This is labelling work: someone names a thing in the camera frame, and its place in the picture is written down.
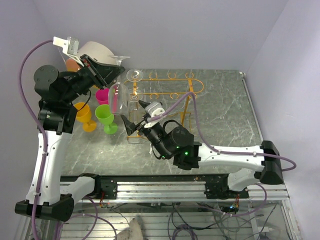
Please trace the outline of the clear wine glass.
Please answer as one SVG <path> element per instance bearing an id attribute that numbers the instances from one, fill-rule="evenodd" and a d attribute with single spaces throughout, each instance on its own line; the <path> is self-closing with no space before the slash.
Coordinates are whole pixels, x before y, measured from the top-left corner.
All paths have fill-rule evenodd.
<path id="1" fill-rule="evenodd" d="M 143 93 L 140 91 L 138 87 L 134 87 L 129 90 L 129 120 L 131 122 L 138 122 L 139 121 L 139 108 L 140 104 L 139 101 L 142 100 Z"/>
<path id="2" fill-rule="evenodd" d="M 127 80 L 132 83 L 137 83 L 137 82 L 141 81 L 143 79 L 143 77 L 144 77 L 143 72 L 138 69 L 130 69 L 126 73 Z"/>
<path id="3" fill-rule="evenodd" d="M 115 83 L 109 88 L 108 92 L 108 103 L 111 112 L 115 116 L 121 116 L 128 113 L 128 89 L 121 83 L 122 73 L 121 71 L 117 76 Z"/>

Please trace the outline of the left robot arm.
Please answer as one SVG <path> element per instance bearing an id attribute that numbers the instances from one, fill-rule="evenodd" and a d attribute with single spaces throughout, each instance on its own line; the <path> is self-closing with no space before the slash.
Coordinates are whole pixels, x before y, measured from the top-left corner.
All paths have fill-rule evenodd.
<path id="1" fill-rule="evenodd" d="M 86 54 L 80 62 L 77 72 L 59 72 L 52 65 L 43 65 L 33 75 L 34 90 L 41 97 L 35 118 L 38 154 L 31 186 L 25 199 L 16 203 L 16 214 L 66 222 L 78 201 L 86 196 L 96 199 L 102 193 L 101 178 L 94 173 L 83 173 L 64 190 L 60 188 L 63 161 L 78 111 L 73 101 L 93 86 L 111 87 L 125 68 L 97 62 Z"/>

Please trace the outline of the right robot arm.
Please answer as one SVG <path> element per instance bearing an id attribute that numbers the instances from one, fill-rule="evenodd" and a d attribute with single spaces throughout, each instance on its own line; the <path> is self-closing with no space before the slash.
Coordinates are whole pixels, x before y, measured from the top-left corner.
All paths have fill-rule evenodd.
<path id="1" fill-rule="evenodd" d="M 139 104 L 145 110 L 142 121 L 135 124 L 124 115 L 121 119 L 127 135 L 138 132 L 147 138 L 156 159 L 173 159 L 174 166 L 186 171 L 213 166 L 231 166 L 239 169 L 229 173 L 226 182 L 221 184 L 220 192 L 224 197 L 231 198 L 237 192 L 256 183 L 284 183 L 280 153 L 272 141 L 264 140 L 261 145 L 249 147 L 205 144 L 195 141 L 195 136 L 180 123 L 170 132 L 166 132 L 169 120 L 163 124 L 158 120 L 148 122 L 149 117 L 159 117 L 165 112 L 160 102 L 139 101 Z"/>

